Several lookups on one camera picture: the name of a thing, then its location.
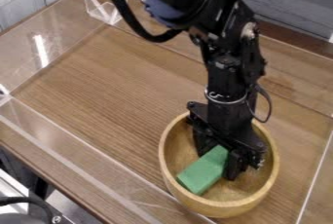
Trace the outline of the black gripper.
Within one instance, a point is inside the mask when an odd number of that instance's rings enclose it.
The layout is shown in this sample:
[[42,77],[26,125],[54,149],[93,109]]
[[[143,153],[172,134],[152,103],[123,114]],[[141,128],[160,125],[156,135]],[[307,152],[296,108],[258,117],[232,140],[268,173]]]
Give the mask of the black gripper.
[[234,181],[247,167],[262,166],[266,145],[254,130],[258,97],[251,94],[239,102],[219,104],[189,101],[187,123],[197,156],[201,157],[216,145],[228,152],[223,177]]

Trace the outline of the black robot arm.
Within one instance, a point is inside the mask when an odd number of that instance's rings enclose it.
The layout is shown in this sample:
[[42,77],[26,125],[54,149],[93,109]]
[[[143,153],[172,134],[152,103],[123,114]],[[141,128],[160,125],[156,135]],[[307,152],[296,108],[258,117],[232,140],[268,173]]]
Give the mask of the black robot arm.
[[266,146],[252,129],[258,80],[264,75],[255,14],[243,0],[144,0],[165,27],[184,31],[200,48],[207,101],[187,104],[196,152],[225,149],[221,176],[232,180],[260,166]]

